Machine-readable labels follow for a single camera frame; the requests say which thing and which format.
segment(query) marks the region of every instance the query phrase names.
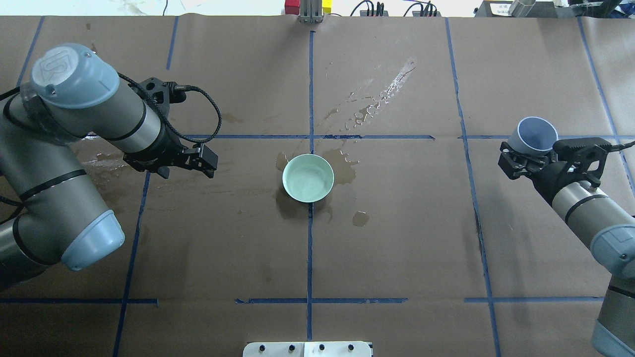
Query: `light blue joint cap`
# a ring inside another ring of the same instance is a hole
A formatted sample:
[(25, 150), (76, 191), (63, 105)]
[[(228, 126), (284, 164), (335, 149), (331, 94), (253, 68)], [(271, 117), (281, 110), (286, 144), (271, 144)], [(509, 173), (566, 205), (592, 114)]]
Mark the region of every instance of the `light blue joint cap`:
[(598, 320), (593, 329), (593, 348), (606, 357), (633, 357), (635, 351), (613, 335)]
[(119, 248), (125, 239), (112, 210), (103, 212), (66, 248), (62, 263), (78, 271)]
[(604, 228), (593, 237), (589, 249), (609, 273), (619, 278), (635, 278), (635, 226)]
[(88, 47), (65, 43), (36, 60), (31, 82), (45, 102), (60, 108), (83, 109), (112, 97), (119, 88), (119, 75)]

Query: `cup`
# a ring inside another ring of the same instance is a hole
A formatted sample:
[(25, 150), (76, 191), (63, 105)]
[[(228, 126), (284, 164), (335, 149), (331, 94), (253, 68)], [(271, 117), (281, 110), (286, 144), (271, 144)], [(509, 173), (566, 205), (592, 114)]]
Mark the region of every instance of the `cup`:
[(558, 132), (550, 122), (530, 116), (518, 123), (507, 143), (521, 154), (540, 157), (551, 151), (556, 141)]

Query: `wet stain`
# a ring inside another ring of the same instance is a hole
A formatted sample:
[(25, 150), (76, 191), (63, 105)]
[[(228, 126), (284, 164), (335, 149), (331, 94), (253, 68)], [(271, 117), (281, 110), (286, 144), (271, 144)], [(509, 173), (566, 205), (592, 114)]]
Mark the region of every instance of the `wet stain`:
[(283, 219), (292, 219), (307, 211), (306, 204), (291, 198), (284, 187), (279, 187), (273, 198), (276, 200), (278, 211)]
[(318, 212), (326, 212), (328, 213), (328, 223), (333, 220), (333, 207), (331, 206), (332, 196), (330, 193), (326, 195), (325, 198), (320, 199), (318, 202), (314, 203), (313, 210), (315, 214)]
[(333, 110), (331, 110), (330, 112), (328, 112), (328, 114), (326, 115), (326, 118), (324, 118), (324, 120), (328, 120), (328, 118), (334, 116), (335, 114), (337, 114), (340, 110), (337, 108), (333, 108)]
[(368, 221), (370, 220), (370, 216), (366, 212), (357, 211), (353, 216), (353, 225), (356, 227), (364, 227)]
[(289, 163), (289, 160), (286, 158), (286, 154), (283, 153), (282, 151), (278, 153), (278, 157), (276, 159), (276, 168), (280, 171), (283, 172), (284, 168), (286, 167), (286, 164)]
[(322, 153), (322, 157), (331, 164), (333, 173), (335, 174), (335, 184), (350, 184), (353, 182), (356, 176), (356, 171), (353, 165), (359, 163), (359, 161), (349, 161), (348, 154), (345, 154), (340, 149), (333, 149)]
[(242, 119), (238, 119), (233, 114), (229, 114), (229, 113), (221, 113), (221, 114), (223, 115), (223, 121), (226, 121), (228, 123), (242, 123), (243, 122)]
[(350, 118), (350, 120), (354, 122), (353, 128), (363, 125), (368, 121), (368, 118), (372, 118), (374, 115), (377, 115), (379, 113), (379, 109), (388, 104), (390, 99), (395, 96), (401, 87), (403, 87), (404, 83), (408, 79), (408, 76), (410, 76), (410, 73), (414, 71), (415, 68), (417, 68), (415, 61), (412, 59), (408, 60), (399, 74), (397, 74), (386, 89), (381, 91), (381, 93), (379, 93), (376, 97), (370, 97), (373, 99), (373, 103), (358, 110), (358, 112), (353, 115), (353, 118)]

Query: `water droplet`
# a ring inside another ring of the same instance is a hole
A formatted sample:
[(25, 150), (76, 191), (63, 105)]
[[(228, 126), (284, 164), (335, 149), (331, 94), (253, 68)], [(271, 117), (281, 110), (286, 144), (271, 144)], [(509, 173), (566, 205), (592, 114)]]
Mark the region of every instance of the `water droplet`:
[(353, 216), (353, 225), (356, 227), (363, 227), (368, 223), (369, 220), (370, 220), (370, 216), (368, 215), (368, 213), (363, 211), (358, 211)]
[(276, 159), (276, 168), (280, 171), (284, 171), (286, 164), (289, 163), (289, 160), (286, 158), (286, 154), (282, 151), (278, 153), (278, 157)]

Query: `black cable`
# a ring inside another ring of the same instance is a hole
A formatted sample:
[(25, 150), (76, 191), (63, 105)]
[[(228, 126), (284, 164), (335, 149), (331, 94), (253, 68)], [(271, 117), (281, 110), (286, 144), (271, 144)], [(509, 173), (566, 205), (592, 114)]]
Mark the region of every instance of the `black cable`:
[(20, 207), (16, 208), (15, 211), (13, 211), (13, 213), (11, 213), (9, 218), (3, 220), (2, 222), (0, 222), (0, 224), (4, 224), (6, 222), (9, 222), (10, 220), (12, 220), (15, 217), (17, 217), (20, 214), (20, 212), (22, 212), (22, 209), (24, 209), (24, 206), (20, 206)]
[(370, 16), (371, 13), (375, 12), (375, 4), (373, 4), (372, 1), (370, 1), (370, 0), (362, 0), (357, 6), (355, 6), (353, 11), (351, 11), (351, 15), (350, 16), (353, 16), (353, 14), (355, 14), (355, 10), (357, 10), (357, 8), (360, 7), (363, 3), (366, 3), (366, 16)]
[(159, 106), (157, 105), (156, 99), (151, 96), (139, 83), (135, 82), (134, 80), (126, 77), (125, 75), (121, 74), (121, 73), (117, 73), (119, 74), (119, 77), (121, 79), (123, 79), (124, 81), (132, 84), (133, 87), (135, 87), (136, 89), (138, 89), (141, 93), (144, 94), (145, 97), (145, 102), (148, 103), (148, 105), (150, 106), (150, 108), (159, 116), (159, 118), (161, 118), (161, 121), (174, 133), (176, 134), (176, 136), (180, 137), (181, 139), (188, 141), (188, 142), (193, 142), (195, 144), (205, 144), (206, 142), (209, 142), (210, 140), (212, 140), (220, 131), (220, 126), (223, 123), (223, 117), (220, 113), (220, 109), (218, 108), (218, 106), (216, 105), (216, 103), (214, 103), (214, 100), (210, 97), (209, 94), (207, 94), (204, 90), (198, 88), (197, 86), (180, 86), (177, 85), (175, 87), (175, 89), (178, 89), (178, 91), (197, 91), (200, 94), (204, 95), (205, 98), (207, 98), (207, 100), (212, 104), (212, 106), (214, 106), (214, 109), (216, 110), (216, 114), (218, 115), (218, 125), (216, 126), (216, 130), (214, 131), (214, 133), (212, 135), (210, 135), (207, 138), (204, 139), (191, 139), (186, 137), (185, 135), (181, 134), (173, 125), (172, 123), (170, 123), (170, 121), (168, 120), (168, 118), (165, 116), (165, 114), (163, 113), (163, 111), (161, 110), (161, 108), (159, 108)]
[(421, 6), (421, 11), (419, 11), (419, 16), (421, 16), (421, 13), (423, 13), (423, 12), (424, 12), (424, 4), (423, 4), (423, 3), (416, 2), (416, 3), (413, 3), (412, 5), (410, 5), (410, 7), (406, 10), (406, 12), (403, 14), (403, 16), (402, 16), (402, 17), (406, 17), (406, 15), (408, 14), (408, 11), (410, 11), (410, 9), (412, 9), (412, 8), (413, 8), (414, 6), (416, 6), (416, 5)]
[(14, 89), (12, 89), (12, 90), (10, 90), (10, 91), (8, 91), (6, 93), (0, 94), (0, 101), (5, 100), (5, 99), (9, 98), (10, 96), (18, 94), (18, 93), (20, 93), (20, 87), (15, 87)]
[(12, 199), (8, 199), (8, 198), (6, 198), (4, 196), (0, 196), (0, 202), (4, 203), (6, 205), (15, 206), (15, 207), (24, 206), (24, 204), (22, 202), (13, 201)]

